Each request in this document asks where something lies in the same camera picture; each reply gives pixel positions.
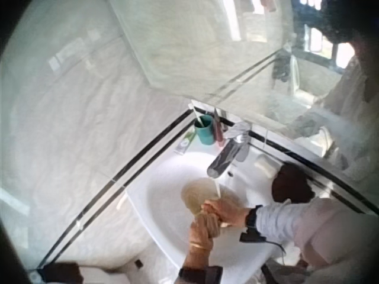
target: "wrist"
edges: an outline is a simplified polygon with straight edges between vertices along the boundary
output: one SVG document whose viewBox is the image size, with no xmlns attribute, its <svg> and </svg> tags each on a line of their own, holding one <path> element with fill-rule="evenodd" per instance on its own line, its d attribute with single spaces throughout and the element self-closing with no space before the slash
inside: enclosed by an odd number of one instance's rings
<svg viewBox="0 0 379 284">
<path fill-rule="evenodd" d="M 209 255 L 209 250 L 203 250 L 201 248 L 190 246 L 183 267 L 205 269 L 208 266 Z"/>
<path fill-rule="evenodd" d="M 249 215 L 251 208 L 241 208 L 238 212 L 238 218 L 236 221 L 236 226 L 240 228 L 246 227 L 246 217 Z"/>
</svg>

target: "window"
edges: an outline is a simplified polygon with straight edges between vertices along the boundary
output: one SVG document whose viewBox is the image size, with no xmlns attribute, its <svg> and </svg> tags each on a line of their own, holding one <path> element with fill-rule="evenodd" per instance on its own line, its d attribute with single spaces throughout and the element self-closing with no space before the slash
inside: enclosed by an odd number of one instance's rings
<svg viewBox="0 0 379 284">
<path fill-rule="evenodd" d="M 354 56 L 354 49 L 348 43 L 332 44 L 321 31 L 306 24 L 306 17 L 320 13 L 322 0 L 293 0 L 293 5 L 297 34 L 295 55 L 342 73 Z"/>
</svg>

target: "bracelet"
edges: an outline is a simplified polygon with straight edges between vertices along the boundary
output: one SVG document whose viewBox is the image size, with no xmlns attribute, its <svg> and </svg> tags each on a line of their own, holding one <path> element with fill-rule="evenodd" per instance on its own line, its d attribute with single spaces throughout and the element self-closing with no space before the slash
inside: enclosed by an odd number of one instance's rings
<svg viewBox="0 0 379 284">
<path fill-rule="evenodd" d="M 208 248 L 205 248 L 205 247 L 203 247 L 202 245 L 200 245 L 200 244 L 198 244 L 198 243 L 195 243 L 195 242 L 190 242 L 189 243 L 191 246 L 193 246 L 193 247 L 196 247 L 196 248 L 198 248 L 198 249 L 202 249 L 202 250 L 205 250 L 205 251 L 210 251 Z"/>
</svg>

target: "black strap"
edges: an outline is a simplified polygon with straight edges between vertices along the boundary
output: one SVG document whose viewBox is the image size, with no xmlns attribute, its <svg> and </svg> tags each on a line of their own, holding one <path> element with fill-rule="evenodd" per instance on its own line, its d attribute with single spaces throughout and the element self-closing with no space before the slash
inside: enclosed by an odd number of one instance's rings
<svg viewBox="0 0 379 284">
<path fill-rule="evenodd" d="M 180 279 L 193 284 L 220 284 L 223 268 L 209 266 L 205 270 L 183 267 L 179 271 Z"/>
<path fill-rule="evenodd" d="M 246 216 L 245 224 L 248 228 L 256 229 L 256 212 L 262 207 L 262 205 L 257 205 L 255 208 L 251 209 L 248 216 Z"/>
</svg>

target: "faucet handle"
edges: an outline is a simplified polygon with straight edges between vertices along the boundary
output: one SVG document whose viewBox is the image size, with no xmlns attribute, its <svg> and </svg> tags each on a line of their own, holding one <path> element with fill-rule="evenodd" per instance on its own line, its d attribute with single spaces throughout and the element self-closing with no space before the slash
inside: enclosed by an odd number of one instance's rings
<svg viewBox="0 0 379 284">
<path fill-rule="evenodd" d="M 235 125 L 230 127 L 224 133 L 224 138 L 226 139 L 236 138 L 240 135 L 247 134 L 249 130 L 250 130 L 250 124 L 244 121 L 237 122 Z"/>
</svg>

